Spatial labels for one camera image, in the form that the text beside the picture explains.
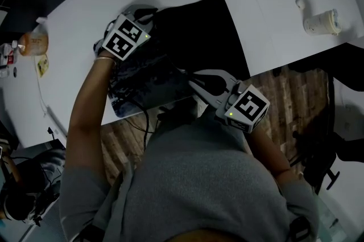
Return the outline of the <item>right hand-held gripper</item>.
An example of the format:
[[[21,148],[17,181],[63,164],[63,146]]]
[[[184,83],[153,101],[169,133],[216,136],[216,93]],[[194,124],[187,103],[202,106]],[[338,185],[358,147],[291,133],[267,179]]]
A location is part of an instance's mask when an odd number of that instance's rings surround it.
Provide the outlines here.
[[[201,76],[208,79],[199,80]],[[246,86],[230,73],[221,69],[203,69],[194,72],[193,77],[196,79],[190,80],[189,85],[205,103],[218,107],[216,118],[224,125],[250,134],[267,114],[268,99],[256,87]]]

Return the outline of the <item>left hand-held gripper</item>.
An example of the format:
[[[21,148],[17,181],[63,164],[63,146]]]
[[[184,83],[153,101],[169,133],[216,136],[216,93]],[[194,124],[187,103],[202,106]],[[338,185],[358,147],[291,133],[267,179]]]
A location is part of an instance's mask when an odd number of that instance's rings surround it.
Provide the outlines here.
[[[119,60],[126,60],[152,38],[153,14],[157,11],[158,8],[151,5],[130,5],[112,22],[101,47]]]

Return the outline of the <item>anime print desk mat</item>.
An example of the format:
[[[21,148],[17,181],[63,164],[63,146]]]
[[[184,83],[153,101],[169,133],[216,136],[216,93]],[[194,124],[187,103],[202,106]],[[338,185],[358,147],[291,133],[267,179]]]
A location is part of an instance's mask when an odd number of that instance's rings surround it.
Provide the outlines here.
[[[190,73],[221,69],[238,80],[250,77],[225,0],[200,0],[153,15],[152,38],[114,68],[109,99],[118,118],[191,96]]]

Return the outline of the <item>person's right forearm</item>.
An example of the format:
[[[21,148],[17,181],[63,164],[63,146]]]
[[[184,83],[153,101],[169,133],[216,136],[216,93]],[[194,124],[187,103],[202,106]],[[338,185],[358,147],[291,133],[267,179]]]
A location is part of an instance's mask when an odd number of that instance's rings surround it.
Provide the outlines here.
[[[278,177],[290,170],[288,159],[275,145],[264,129],[258,125],[246,135],[247,144],[253,156],[274,176]]]

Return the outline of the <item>person's left forearm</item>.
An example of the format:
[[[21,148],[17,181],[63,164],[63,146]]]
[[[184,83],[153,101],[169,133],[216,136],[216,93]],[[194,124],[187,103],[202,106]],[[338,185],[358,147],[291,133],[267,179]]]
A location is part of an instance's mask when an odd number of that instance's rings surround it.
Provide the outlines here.
[[[106,178],[101,145],[101,123],[115,59],[104,51],[94,60],[72,109],[65,165],[87,167]]]

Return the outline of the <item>person's grey shirt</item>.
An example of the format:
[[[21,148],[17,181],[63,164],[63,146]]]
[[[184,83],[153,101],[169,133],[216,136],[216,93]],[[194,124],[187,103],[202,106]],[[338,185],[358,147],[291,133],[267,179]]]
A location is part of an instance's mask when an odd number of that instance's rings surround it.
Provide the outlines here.
[[[290,224],[305,217],[315,242],[316,199],[302,180],[278,185],[243,149],[237,129],[207,109],[190,124],[162,124],[136,169],[113,186],[89,169],[66,169],[60,221],[68,242],[92,224],[103,242],[165,242],[197,229],[214,229],[243,242],[292,242]]]

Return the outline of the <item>yellow card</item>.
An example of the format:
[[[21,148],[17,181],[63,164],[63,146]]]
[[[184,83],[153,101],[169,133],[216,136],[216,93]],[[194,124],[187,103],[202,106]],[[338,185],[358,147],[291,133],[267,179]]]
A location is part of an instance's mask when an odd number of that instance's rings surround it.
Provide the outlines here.
[[[43,77],[44,74],[48,71],[49,68],[49,60],[46,54],[42,55],[36,61],[36,69],[40,77]]]

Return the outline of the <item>large orange drink bottle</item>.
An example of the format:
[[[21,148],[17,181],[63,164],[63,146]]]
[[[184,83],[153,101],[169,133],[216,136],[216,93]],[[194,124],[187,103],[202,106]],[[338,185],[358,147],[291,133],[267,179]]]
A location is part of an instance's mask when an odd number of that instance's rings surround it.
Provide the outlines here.
[[[27,32],[18,41],[22,56],[41,56],[48,50],[48,35],[40,32]]]

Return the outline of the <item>black office chair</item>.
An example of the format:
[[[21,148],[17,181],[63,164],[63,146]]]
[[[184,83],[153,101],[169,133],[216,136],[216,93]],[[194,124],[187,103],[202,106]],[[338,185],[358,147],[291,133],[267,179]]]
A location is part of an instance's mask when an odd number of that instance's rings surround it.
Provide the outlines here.
[[[303,166],[303,178],[315,194],[320,192],[325,176],[329,177],[327,190],[340,176],[339,171],[332,171],[335,160],[364,163],[364,131],[355,137],[344,138],[330,123],[314,118],[301,131],[295,130],[292,137],[296,155],[289,160],[290,165]]]
[[[288,68],[299,73],[318,68],[350,89],[364,92],[364,48],[350,43],[289,63]]]

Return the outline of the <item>cream thermos cup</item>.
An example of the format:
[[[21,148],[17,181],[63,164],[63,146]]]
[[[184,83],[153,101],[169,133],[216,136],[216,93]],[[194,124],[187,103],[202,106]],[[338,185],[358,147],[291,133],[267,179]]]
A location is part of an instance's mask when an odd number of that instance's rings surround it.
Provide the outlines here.
[[[303,26],[309,35],[338,35],[342,30],[336,9],[307,18]]]

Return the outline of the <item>white power strip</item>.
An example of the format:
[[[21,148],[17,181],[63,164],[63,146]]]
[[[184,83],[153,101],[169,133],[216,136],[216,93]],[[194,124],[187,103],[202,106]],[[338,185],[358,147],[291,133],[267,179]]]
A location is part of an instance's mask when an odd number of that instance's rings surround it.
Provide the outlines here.
[[[50,106],[46,107],[47,115],[49,119],[53,122],[56,130],[64,137],[67,138],[67,130],[63,127],[62,123],[59,121],[57,116],[54,114]]]

